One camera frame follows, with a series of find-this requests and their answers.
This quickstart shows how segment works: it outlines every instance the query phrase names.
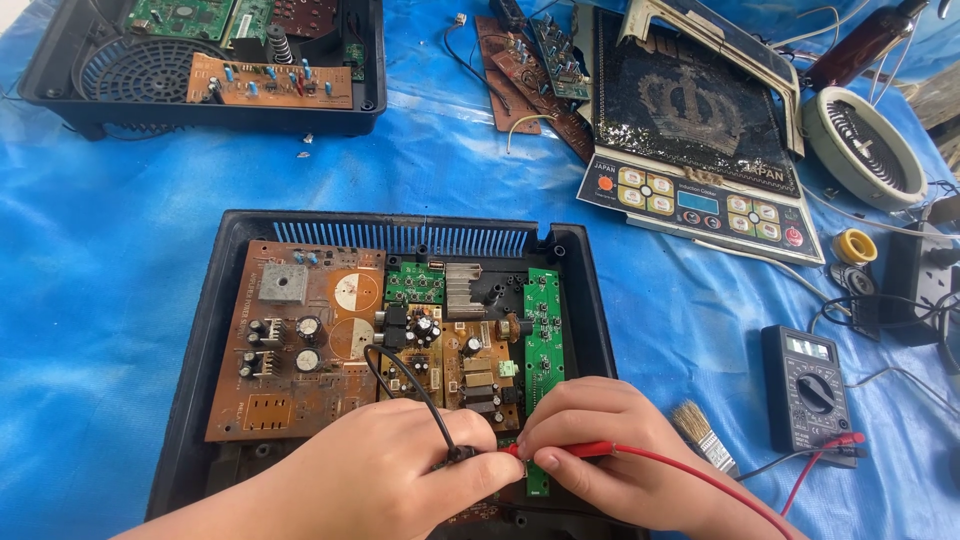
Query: yellow spool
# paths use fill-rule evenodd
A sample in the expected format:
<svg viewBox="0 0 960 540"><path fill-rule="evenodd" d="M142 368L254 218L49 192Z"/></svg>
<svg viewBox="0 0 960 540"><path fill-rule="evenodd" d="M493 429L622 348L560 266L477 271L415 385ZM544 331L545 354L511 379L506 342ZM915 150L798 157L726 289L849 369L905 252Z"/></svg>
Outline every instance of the yellow spool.
<svg viewBox="0 0 960 540"><path fill-rule="evenodd" d="M851 266L876 260L876 244L862 231L847 229L833 237L833 253Z"/></svg>

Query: digital multimeter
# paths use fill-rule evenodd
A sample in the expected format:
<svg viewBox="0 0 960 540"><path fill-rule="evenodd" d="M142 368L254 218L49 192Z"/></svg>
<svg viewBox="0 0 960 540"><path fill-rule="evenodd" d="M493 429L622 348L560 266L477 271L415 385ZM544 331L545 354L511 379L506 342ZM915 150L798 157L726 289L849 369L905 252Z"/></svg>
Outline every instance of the digital multimeter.
<svg viewBox="0 0 960 540"><path fill-rule="evenodd" d="M852 431L835 343L784 326L763 329L760 340L774 450L819 448ZM824 453L820 460L856 467L851 456Z"/></svg>

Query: crown print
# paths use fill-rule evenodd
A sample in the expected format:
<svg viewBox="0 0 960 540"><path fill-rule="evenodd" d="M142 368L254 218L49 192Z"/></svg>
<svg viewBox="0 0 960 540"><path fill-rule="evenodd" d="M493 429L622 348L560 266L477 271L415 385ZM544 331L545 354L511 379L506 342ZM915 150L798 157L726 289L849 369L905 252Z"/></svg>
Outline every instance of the crown print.
<svg viewBox="0 0 960 540"><path fill-rule="evenodd" d="M706 144L732 156L744 130L741 117L726 96L698 88L687 73L679 81L649 74L638 83L646 106L663 136Z"/></svg>

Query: digital display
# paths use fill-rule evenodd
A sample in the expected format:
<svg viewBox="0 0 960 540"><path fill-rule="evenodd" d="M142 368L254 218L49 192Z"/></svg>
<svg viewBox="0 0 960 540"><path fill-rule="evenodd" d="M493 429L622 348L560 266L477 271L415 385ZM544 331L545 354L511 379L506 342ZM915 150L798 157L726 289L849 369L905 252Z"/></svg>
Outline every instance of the digital display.
<svg viewBox="0 0 960 540"><path fill-rule="evenodd" d="M677 191L677 204L688 209L704 211L706 213L718 214L720 207L716 199L709 199L686 191Z"/></svg>
<svg viewBox="0 0 960 540"><path fill-rule="evenodd" d="M821 360L832 361L830 360L830 349L828 349L826 345L811 343L804 339L793 337L792 335L786 336L786 348L794 353L813 356L814 358L820 358Z"/></svg>

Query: cooling fan guard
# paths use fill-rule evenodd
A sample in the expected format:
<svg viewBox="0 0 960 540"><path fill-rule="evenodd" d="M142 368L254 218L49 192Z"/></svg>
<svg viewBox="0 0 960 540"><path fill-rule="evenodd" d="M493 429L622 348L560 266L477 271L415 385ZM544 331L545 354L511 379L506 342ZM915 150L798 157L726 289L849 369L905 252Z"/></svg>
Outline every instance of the cooling fan guard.
<svg viewBox="0 0 960 540"><path fill-rule="evenodd" d="M913 151L853 92L824 88L804 105L804 128L827 170L868 205L896 211L926 197L924 170Z"/></svg>
<svg viewBox="0 0 960 540"><path fill-rule="evenodd" d="M117 39L83 63L75 86L95 101L183 103L195 52L224 58L219 49L190 39Z"/></svg>

